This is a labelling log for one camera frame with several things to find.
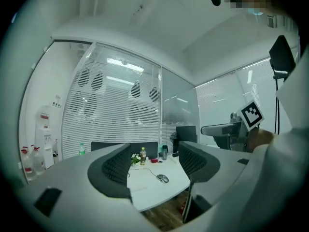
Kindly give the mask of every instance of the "mouse cable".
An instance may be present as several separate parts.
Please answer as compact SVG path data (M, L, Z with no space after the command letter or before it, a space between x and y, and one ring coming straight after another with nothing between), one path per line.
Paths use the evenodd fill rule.
M149 170L151 172L151 170L149 168L129 169L129 171L134 171L134 170Z

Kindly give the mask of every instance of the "glass wall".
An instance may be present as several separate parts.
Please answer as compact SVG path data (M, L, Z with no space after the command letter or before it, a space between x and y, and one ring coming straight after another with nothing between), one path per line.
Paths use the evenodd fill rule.
M194 86L163 69L162 143L172 153L177 126L195 126L199 141L197 94Z
M92 142L159 142L161 67L97 43L78 68L62 122L63 158Z
M297 50L292 50L296 57ZM265 120L260 128L275 132L276 83L270 58L245 66L229 74L210 80L196 87L200 126L228 123L231 113L236 113L245 104L254 100ZM278 81L279 88L283 81ZM280 132L291 129L290 121L280 106ZM216 145L213 137L200 136L200 143Z

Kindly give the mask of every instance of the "water bottle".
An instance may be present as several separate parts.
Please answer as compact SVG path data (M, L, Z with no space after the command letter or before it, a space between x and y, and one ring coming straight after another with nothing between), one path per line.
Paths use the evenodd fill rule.
M80 155L84 155L85 154L85 148L84 148L84 144L81 143L81 145L79 146L79 154Z
M33 163L28 152L28 147L24 146L21 150L21 161L25 170L26 178L28 181L32 181L36 178L36 174L33 169Z
M142 166L144 166L144 165L145 165L145 162L146 162L146 150L145 150L145 148L143 147L143 148L141 148L141 151L140 151L140 164L141 164Z
M31 152L31 158L33 163L33 169L37 175L41 175L44 173L44 156L43 153L40 151L40 147L34 147L33 151Z
M167 146L167 145L163 145L162 148L163 148L163 156L162 156L162 159L163 159L163 160L167 160L167 159L168 159L168 152L169 152L168 146Z

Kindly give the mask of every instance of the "wooden floor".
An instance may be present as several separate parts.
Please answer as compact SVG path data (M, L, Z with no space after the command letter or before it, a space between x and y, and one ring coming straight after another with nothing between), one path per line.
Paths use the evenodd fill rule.
M183 225L183 217L180 213L188 192L184 191L177 197L142 212L142 214L161 231L170 231Z

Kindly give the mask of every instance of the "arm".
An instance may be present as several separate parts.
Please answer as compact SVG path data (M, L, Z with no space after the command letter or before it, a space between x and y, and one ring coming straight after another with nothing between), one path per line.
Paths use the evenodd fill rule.
M259 128L254 128L250 131L248 136L247 150L248 152L253 152L254 149L260 145L268 145L275 138L275 134L262 130Z

